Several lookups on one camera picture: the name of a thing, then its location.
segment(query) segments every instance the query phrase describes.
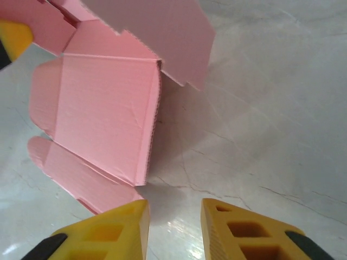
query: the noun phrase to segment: marble floor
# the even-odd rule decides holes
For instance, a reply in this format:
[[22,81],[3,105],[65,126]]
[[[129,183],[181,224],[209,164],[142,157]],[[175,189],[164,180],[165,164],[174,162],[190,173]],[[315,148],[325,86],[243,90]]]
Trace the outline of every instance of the marble floor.
[[[201,199],[295,225],[347,259],[347,2],[201,0],[206,88],[164,78],[148,181],[149,260],[204,259]],[[91,216],[28,158],[32,46],[0,73],[0,259]]]

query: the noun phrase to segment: floor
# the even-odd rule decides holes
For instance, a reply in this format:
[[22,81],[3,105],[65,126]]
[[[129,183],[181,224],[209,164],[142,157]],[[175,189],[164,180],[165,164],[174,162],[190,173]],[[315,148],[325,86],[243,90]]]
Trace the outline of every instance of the floor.
[[[347,259],[347,2],[202,0],[217,31],[206,88],[164,78],[148,185],[149,260],[204,259],[200,203],[293,224]],[[32,46],[0,73],[0,254],[91,216],[28,158]]]

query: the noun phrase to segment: white marble surface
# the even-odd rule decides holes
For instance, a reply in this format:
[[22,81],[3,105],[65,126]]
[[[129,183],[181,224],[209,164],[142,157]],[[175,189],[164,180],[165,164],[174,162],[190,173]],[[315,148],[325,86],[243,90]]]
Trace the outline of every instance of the white marble surface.
[[[149,260],[204,259],[200,202],[303,229],[347,259],[347,2],[203,0],[217,36],[204,92],[164,80],[147,186]],[[91,214],[30,161],[31,47],[0,73],[0,259]]]

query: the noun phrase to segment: box flap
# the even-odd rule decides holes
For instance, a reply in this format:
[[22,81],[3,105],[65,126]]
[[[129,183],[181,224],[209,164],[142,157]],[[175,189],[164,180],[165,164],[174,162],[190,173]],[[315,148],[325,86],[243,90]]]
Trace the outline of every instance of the box flap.
[[64,51],[65,55],[115,57],[117,59],[159,60],[128,31],[121,37],[101,21],[82,22]]
[[130,31],[181,86],[202,89],[215,32],[195,0],[81,0],[117,32]]
[[64,15],[45,1],[1,0],[2,19],[28,25],[34,35],[34,43],[54,55],[60,55],[75,32]]
[[134,187],[115,180],[52,141],[33,137],[28,150],[31,159],[46,175],[94,213],[142,199]]

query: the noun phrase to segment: yellow foam pad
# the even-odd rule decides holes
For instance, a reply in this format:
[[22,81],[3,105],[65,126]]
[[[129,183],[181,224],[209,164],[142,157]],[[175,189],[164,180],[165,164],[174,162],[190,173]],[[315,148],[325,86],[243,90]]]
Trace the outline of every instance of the yellow foam pad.
[[68,238],[49,260],[144,260],[149,224],[147,200],[136,200],[57,230]]
[[206,260],[310,260],[285,231],[292,225],[216,199],[203,199],[201,225]]
[[11,61],[15,61],[33,39],[33,33],[27,25],[0,19],[0,40]]

